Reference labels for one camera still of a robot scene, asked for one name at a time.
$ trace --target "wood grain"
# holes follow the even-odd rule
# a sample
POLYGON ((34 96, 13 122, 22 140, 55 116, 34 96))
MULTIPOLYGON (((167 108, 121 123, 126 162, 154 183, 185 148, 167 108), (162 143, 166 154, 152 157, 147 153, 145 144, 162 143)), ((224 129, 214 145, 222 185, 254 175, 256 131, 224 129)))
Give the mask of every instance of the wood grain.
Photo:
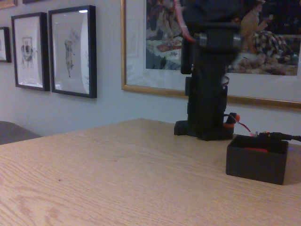
POLYGON ((0 225, 300 225, 301 148, 285 185, 225 174, 229 141, 135 120, 0 146, 0 225))

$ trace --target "red part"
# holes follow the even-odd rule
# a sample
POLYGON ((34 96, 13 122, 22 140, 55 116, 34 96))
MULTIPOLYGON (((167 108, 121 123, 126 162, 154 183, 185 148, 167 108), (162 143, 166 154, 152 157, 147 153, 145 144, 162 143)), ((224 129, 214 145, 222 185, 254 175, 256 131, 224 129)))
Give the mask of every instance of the red part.
POLYGON ((236 119, 237 121, 240 121, 240 115, 237 114, 237 115, 235 116, 235 119, 236 119))
POLYGON ((269 152, 265 148, 245 147, 245 149, 250 151, 258 151, 258 152, 265 152, 265 153, 269 152))
POLYGON ((224 127, 227 129, 233 129, 234 128, 234 124, 227 124, 224 122, 224 127))

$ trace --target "black box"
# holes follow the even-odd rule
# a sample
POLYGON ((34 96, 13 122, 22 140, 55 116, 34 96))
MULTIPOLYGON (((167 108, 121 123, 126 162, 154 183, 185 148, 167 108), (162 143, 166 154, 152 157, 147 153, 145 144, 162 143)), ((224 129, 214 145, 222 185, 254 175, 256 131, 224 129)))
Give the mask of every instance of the black box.
POLYGON ((227 148, 226 174, 282 185, 287 149, 287 141, 237 135, 227 148))

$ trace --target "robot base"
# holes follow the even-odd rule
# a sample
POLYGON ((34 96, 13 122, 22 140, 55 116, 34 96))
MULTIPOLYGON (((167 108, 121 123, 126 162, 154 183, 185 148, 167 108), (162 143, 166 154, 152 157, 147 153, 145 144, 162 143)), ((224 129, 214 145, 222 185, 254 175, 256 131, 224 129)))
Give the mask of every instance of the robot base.
POLYGON ((204 141, 212 140, 231 140, 233 138, 234 128, 215 128, 209 132, 198 136, 194 131, 190 130, 188 121, 177 121, 174 126, 174 134, 178 136, 197 137, 204 141))

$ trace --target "framed painting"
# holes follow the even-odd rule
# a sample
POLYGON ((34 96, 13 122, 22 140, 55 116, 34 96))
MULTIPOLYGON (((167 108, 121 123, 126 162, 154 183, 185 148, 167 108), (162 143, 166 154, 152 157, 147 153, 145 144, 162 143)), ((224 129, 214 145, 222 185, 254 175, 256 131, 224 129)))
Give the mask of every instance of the framed painting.
POLYGON ((8 27, 0 27, 0 62, 11 63, 8 27))
MULTIPOLYGON (((301 109, 300 14, 299 0, 250 5, 227 68, 229 103, 301 109)), ((182 39, 173 0, 121 0, 122 89, 185 97, 182 39)))
POLYGON ((16 87, 50 91, 47 14, 12 16, 16 87))
POLYGON ((0 0, 0 9, 18 5, 18 0, 0 0))
POLYGON ((49 11, 52 92, 97 98, 95 6, 49 11))

